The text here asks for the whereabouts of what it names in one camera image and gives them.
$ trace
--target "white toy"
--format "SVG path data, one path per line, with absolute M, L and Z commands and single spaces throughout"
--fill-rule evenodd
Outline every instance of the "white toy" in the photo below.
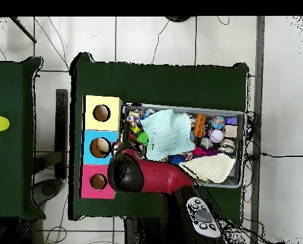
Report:
M 224 133 L 219 129 L 214 129 L 209 138 L 213 143 L 220 143 L 224 139 Z

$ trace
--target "green table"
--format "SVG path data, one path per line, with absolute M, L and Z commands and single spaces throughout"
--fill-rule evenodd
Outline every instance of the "green table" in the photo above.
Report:
M 34 117 L 32 82 L 41 58 L 0 62 L 0 115 L 10 127 L 0 132 L 0 217 L 43 219 L 31 200 Z
M 154 193 L 116 193 L 113 200 L 78 198 L 83 95 L 119 97 L 125 102 L 246 110 L 246 64 L 234 67 L 139 65 L 92 62 L 80 53 L 72 62 L 69 217 L 160 217 L 162 197 Z M 219 206 L 217 214 L 239 224 L 241 187 L 199 187 L 207 201 Z

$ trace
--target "circular hole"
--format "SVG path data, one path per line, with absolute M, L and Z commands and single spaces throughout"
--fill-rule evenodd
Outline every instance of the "circular hole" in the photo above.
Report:
M 90 179 L 90 185 L 94 189 L 102 190 L 107 185 L 107 179 L 102 174 L 95 174 Z
M 106 105 L 97 105 L 93 109 L 93 117 L 97 121 L 107 121 L 111 116 L 111 110 Z
M 111 143 L 104 137 L 93 139 L 90 143 L 90 152 L 93 157 L 105 158 L 112 150 Z

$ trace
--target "ball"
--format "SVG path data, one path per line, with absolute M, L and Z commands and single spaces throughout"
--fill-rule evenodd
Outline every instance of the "ball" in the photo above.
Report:
M 212 130 L 209 139 L 213 143 L 220 143 L 224 139 L 224 133 L 222 133 L 222 131 L 219 129 L 214 129 Z
M 225 118 L 222 116 L 214 116 L 211 119 L 211 124 L 214 129 L 221 129 L 225 126 Z

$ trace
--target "white cloth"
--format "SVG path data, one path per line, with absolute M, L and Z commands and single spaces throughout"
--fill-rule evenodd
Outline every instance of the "white cloth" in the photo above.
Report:
M 193 151 L 191 120 L 186 113 L 174 113 L 172 109 L 158 111 L 141 121 L 149 141 L 147 158 L 159 161 L 169 155 Z
M 219 153 L 214 156 L 195 158 L 180 163 L 179 166 L 193 178 L 209 179 L 216 184 L 220 184 L 226 180 L 235 162 L 236 159 Z

